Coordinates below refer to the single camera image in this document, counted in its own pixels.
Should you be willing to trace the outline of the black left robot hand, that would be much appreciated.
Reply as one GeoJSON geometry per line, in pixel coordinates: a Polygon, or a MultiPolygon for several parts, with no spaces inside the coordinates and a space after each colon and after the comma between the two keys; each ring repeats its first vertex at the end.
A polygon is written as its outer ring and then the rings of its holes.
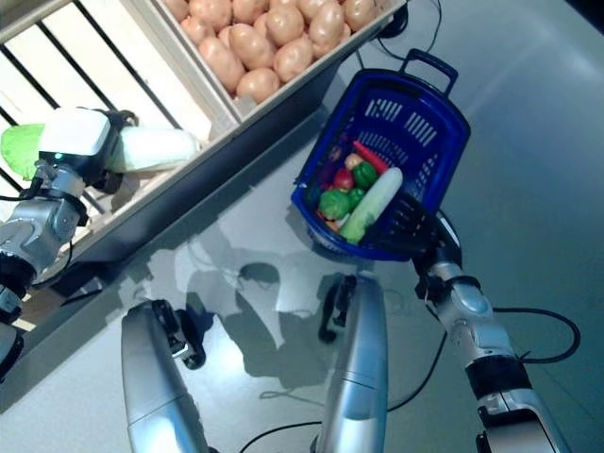
{"type": "Polygon", "coordinates": [[[86,187],[116,193],[123,173],[109,165],[123,149],[122,132],[136,126],[129,110],[56,109],[44,125],[38,143],[38,162],[78,177],[86,187]]]}

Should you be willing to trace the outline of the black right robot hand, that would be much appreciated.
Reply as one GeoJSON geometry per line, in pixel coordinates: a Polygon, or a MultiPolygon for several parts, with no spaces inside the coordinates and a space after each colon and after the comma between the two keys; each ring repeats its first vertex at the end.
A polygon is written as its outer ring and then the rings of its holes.
{"type": "Polygon", "coordinates": [[[429,212],[406,193],[397,195],[366,229],[361,244],[396,255],[396,260],[462,264],[461,241],[449,217],[442,210],[429,212]]]}

